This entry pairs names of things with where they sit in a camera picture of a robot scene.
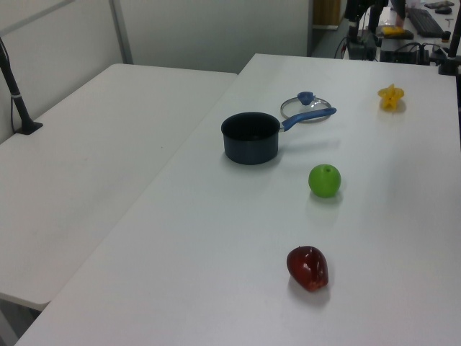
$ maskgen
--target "toy fruit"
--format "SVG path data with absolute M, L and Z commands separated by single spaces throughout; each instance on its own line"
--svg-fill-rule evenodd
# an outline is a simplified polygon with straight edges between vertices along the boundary
M 377 94 L 382 98 L 381 108 L 384 110 L 396 110 L 398 100 L 405 94 L 401 88 L 394 87 L 391 84 L 388 88 L 381 89 Z
M 325 256 L 315 247 L 298 247 L 287 256 L 291 276 L 309 292 L 326 286 L 328 268 Z
M 318 197 L 333 197 L 341 186 L 341 175 L 336 167 L 320 164 L 312 168 L 309 174 L 309 187 Z

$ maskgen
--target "keyboard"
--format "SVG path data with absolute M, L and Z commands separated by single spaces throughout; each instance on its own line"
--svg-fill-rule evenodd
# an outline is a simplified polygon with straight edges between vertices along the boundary
M 415 27 L 418 35 L 422 37 L 441 38 L 444 30 L 437 24 L 431 14 L 425 9 L 407 9 L 408 18 Z

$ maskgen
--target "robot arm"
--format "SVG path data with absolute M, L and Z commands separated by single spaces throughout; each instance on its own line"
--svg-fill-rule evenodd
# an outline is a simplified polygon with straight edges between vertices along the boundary
M 360 19 L 369 7 L 371 7 L 371 10 L 368 28 L 371 32 L 375 33 L 382 9 L 388 4 L 389 0 L 347 0 L 344 17 L 349 20 L 348 38 L 357 39 Z M 405 2 L 403 2 L 403 5 L 403 11 L 405 11 Z

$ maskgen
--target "yellow object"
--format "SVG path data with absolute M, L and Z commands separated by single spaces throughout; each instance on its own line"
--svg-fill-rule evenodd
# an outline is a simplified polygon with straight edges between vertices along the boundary
M 402 27 L 383 27 L 382 33 L 388 35 L 401 35 L 405 32 Z
M 396 110 L 398 100 L 404 95 L 403 90 L 395 88 L 394 84 L 391 84 L 388 88 L 381 89 L 377 94 L 382 98 L 381 108 L 384 110 Z

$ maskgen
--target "red apple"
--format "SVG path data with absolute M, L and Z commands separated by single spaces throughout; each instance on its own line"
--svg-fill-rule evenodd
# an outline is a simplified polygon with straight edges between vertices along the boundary
M 328 268 L 325 256 L 315 247 L 298 247 L 287 256 L 291 276 L 309 292 L 326 286 Z

